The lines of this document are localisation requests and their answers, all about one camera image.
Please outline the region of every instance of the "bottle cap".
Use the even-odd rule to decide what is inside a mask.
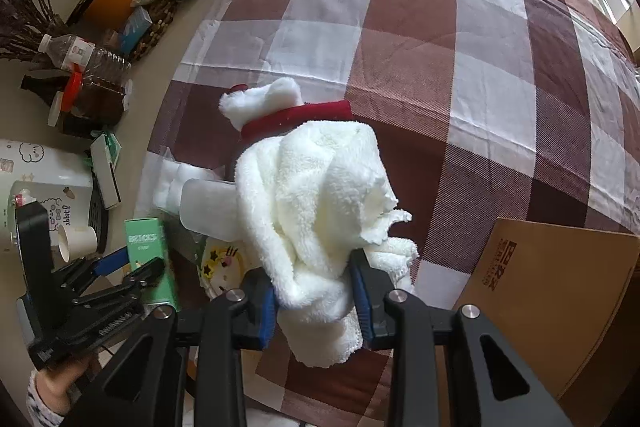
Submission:
[[[71,73],[68,82],[65,86],[65,94],[62,97],[61,108],[64,112],[71,111],[74,105],[76,96],[80,92],[82,87],[82,73],[78,71],[78,65],[74,64],[74,72]]]
[[[60,117],[60,110],[62,109],[62,97],[64,93],[59,91],[53,97],[53,102],[51,103],[51,108],[49,109],[49,120],[47,123],[50,127],[55,127],[58,123],[58,118]]]
[[[40,41],[40,45],[38,46],[38,51],[40,53],[45,53],[47,48],[49,47],[49,43],[51,42],[51,35],[43,35],[42,40]]]

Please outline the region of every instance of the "red lid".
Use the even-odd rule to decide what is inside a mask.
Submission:
[[[65,86],[65,93],[62,95],[61,111],[69,112],[71,110],[81,87],[82,73],[80,73],[78,65],[74,64],[74,72],[71,73],[71,76]]]
[[[227,92],[246,91],[247,89],[249,89],[249,86],[246,84],[236,84],[235,86],[230,87]]]

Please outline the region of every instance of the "green box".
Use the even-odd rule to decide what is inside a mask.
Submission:
[[[131,270],[148,263],[154,257],[160,257],[164,260],[164,275],[159,279],[158,284],[143,291],[142,301],[145,304],[145,309],[153,309],[158,304],[171,304],[177,311],[180,311],[162,222],[157,217],[127,219],[124,222],[124,230],[127,236],[127,251]]]

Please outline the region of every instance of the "sleeve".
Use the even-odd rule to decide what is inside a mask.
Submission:
[[[63,416],[54,413],[49,407],[44,405],[44,402],[40,399],[38,391],[36,391],[36,370],[31,371],[29,377],[29,386],[27,387],[27,410],[34,427],[58,427]]]

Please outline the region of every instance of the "table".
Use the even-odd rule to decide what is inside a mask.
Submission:
[[[418,244],[412,277],[430,305],[452,306],[496,217],[640,232],[638,84],[619,31],[587,1],[207,2],[151,131],[137,213],[166,149],[210,169],[232,157],[223,92],[287,75],[306,102],[346,98],[375,130],[414,214],[392,233]],[[307,368],[276,334],[243,362],[245,393],[274,409],[382,425],[388,353]]]

